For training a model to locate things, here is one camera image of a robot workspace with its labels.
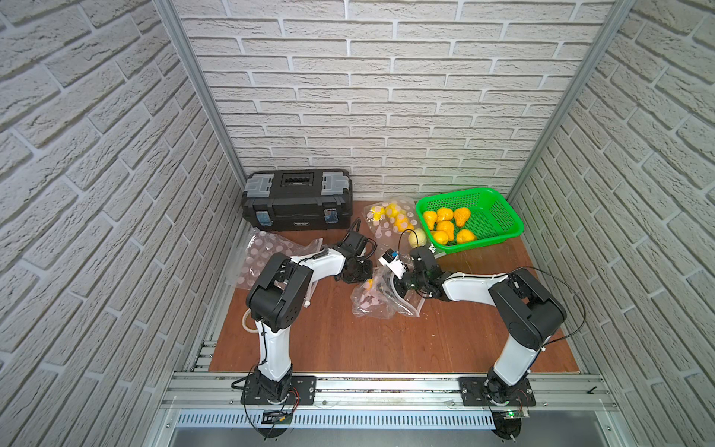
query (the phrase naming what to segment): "toolbox latch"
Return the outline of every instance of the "toolbox latch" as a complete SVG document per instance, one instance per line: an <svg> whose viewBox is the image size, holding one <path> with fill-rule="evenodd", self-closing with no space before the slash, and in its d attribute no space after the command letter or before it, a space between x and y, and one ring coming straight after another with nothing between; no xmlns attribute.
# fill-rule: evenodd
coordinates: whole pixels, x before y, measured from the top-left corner
<svg viewBox="0 0 715 447"><path fill-rule="evenodd" d="M273 226L273 221L270 219L270 216L268 215L268 211L256 211L256 219L258 219L258 223L262 227L272 227Z"/></svg>
<svg viewBox="0 0 715 447"><path fill-rule="evenodd" d="M325 223L337 223L337 210L335 208L325 208L322 213L325 216Z"/></svg>

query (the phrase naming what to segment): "wooden platform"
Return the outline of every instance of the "wooden platform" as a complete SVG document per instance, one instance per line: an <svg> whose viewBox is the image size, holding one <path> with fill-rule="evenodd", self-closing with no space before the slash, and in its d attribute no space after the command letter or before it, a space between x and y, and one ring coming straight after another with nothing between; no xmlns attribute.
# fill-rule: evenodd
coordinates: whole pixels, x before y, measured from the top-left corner
<svg viewBox="0 0 715 447"><path fill-rule="evenodd" d="M356 202L355 210L365 203ZM362 231L371 235L367 225ZM280 233L307 244L323 237L331 244L344 230ZM445 271L501 273L530 265L520 238L499 245L446 255ZM350 311L355 285L321 280L311 306L291 327L290 357L294 371L484 373L494 364L508 337L497 310L475 303L427 300L419 318L397 314L389 320L356 318ZM248 371L259 361L258 334L246 332L241 317L247 291L236 289L211 362L211 371ZM578 372L567 342L549 345L532 370L539 373Z"/></svg>

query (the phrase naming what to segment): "white robotic arm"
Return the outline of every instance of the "white robotic arm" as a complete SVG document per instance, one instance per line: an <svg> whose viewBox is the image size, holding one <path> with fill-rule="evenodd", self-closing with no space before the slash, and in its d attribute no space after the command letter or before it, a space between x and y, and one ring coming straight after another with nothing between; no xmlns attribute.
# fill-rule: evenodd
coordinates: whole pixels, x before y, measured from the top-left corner
<svg viewBox="0 0 715 447"><path fill-rule="evenodd" d="M298 317L312 283L333 276L346 283L361 283L373 275L370 256L375 241L358 231L356 220L337 244L306 256L274 254L266 263L246 297L246 306L256 320L261 361L255 372L260 397L283 403L291 384L292 364L288 345L290 326Z"/></svg>
<svg viewBox="0 0 715 447"><path fill-rule="evenodd" d="M380 259L394 272L391 281L397 295L404 297L408 290L415 290L424 298L492 305L504 320L509 338L487 373L482 396L505 405L519 389L527 389L529 368L566 319L563 306L525 268L501 275L449 273L441 270L427 247L415 248L410 256L412 271L401 265L392 250Z"/></svg>
<svg viewBox="0 0 715 447"><path fill-rule="evenodd" d="M301 310L308 287L328 276L347 283L372 277L368 258L374 249L364 255L368 241L351 229L342 242L313 255L273 255L249 291L246 304L257 321L260 335L261 361L256 379L269 402L281 403L286 399L292 375L290 325ZM515 393L527 389L529 368L566 319L566 311L526 269L502 275L449 273L440 269L434 254L426 247L415 248L410 256L414 264L411 271L392 250L380 260L396 272L387 278L396 295L404 298L409 290L415 290L424 298L471 301L499 310L509 339L488 371L482 396L496 405L506 405Z"/></svg>

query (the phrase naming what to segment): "toy lemon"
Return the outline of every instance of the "toy lemon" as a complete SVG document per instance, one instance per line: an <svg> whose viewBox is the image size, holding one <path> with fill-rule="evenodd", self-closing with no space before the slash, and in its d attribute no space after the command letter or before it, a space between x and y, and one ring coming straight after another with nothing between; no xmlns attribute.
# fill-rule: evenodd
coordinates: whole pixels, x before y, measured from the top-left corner
<svg viewBox="0 0 715 447"><path fill-rule="evenodd" d="M411 225L410 225L410 223L407 221L407 219L398 220L397 222L395 222L395 231L396 231L396 232L403 232L403 231L405 231L406 229L408 229L410 226L411 226Z"/></svg>
<svg viewBox="0 0 715 447"><path fill-rule="evenodd" d="M451 221L443 220L442 222L437 222L437 230L447 233L449 240L454 240L454 224Z"/></svg>
<svg viewBox="0 0 715 447"><path fill-rule="evenodd" d="M463 227L467 225L467 221L469 220L469 217L472 215L472 212L469 210L469 208L457 208L454 210L454 223L459 227Z"/></svg>
<svg viewBox="0 0 715 447"><path fill-rule="evenodd" d="M477 240L477 237L469 230L459 230L459 233L457 233L458 244L466 244L474 240Z"/></svg>
<svg viewBox="0 0 715 447"><path fill-rule="evenodd" d="M449 237L447 236L447 233L443 231L432 231L432 238L435 240L436 243L440 245L447 245L447 242L449 242Z"/></svg>
<svg viewBox="0 0 715 447"><path fill-rule="evenodd" d="M454 217L454 212L449 208L440 208L437 210L437 222L452 220L452 217Z"/></svg>
<svg viewBox="0 0 715 447"><path fill-rule="evenodd" d="M385 209L385 214L388 215L388 217L397 217L401 212L402 208L396 203L390 203Z"/></svg>
<svg viewBox="0 0 715 447"><path fill-rule="evenodd" d="M429 230L434 230L435 229L435 222L437 222L437 213L434 211L425 211L422 213L422 218L425 220L425 224L427 224L427 228Z"/></svg>
<svg viewBox="0 0 715 447"><path fill-rule="evenodd" d="M380 220L385 216L385 208L375 205L370 208L370 211L373 213L373 225L378 226L380 224Z"/></svg>
<svg viewBox="0 0 715 447"><path fill-rule="evenodd" d="M420 247L421 245L426 245L427 244L427 235L425 234L425 230L422 228L418 228L415 230L415 232L410 231L410 235L408 236L408 241L410 241L410 246L412 248L417 248Z"/></svg>

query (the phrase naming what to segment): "clear plastic bag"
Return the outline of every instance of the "clear plastic bag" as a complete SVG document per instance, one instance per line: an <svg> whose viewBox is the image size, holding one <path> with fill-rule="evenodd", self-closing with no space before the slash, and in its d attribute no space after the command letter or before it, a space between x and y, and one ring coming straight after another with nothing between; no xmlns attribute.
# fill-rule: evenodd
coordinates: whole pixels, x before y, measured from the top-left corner
<svg viewBox="0 0 715 447"><path fill-rule="evenodd" d="M375 251L377 256L382 256L385 252L383 248L389 247L399 252L403 262L411 267L410 257L406 256L413 248L409 243L410 231L407 231L400 243L400 236L406 229L424 231L425 234L420 237L424 237L430 251L435 253L436 257L444 255L426 236L427 230L417 216L415 200L410 197L399 196L372 203L363 208L363 217L378 243L378 249Z"/></svg>
<svg viewBox="0 0 715 447"><path fill-rule="evenodd" d="M313 240L307 247L296 244L283 236L251 228L246 248L235 250L236 255L227 267L226 283L239 289L249 290L263 271L266 262L275 253L287 256L303 256L320 251L322 238Z"/></svg>
<svg viewBox="0 0 715 447"><path fill-rule="evenodd" d="M383 320L392 318L396 313L419 317L425 299L414 290L409 290L401 298L391 283L392 276L392 270L387 267L373 269L373 277L357 286L350 295L353 315Z"/></svg>
<svg viewBox="0 0 715 447"><path fill-rule="evenodd" d="M406 196L368 205L363 209L363 216L370 231L375 234L375 240L394 250L398 248L400 235L405 229L422 227L415 210L415 200ZM405 246L400 247L406 252L410 251L410 246L407 245L408 236L409 232L403 237Z"/></svg>

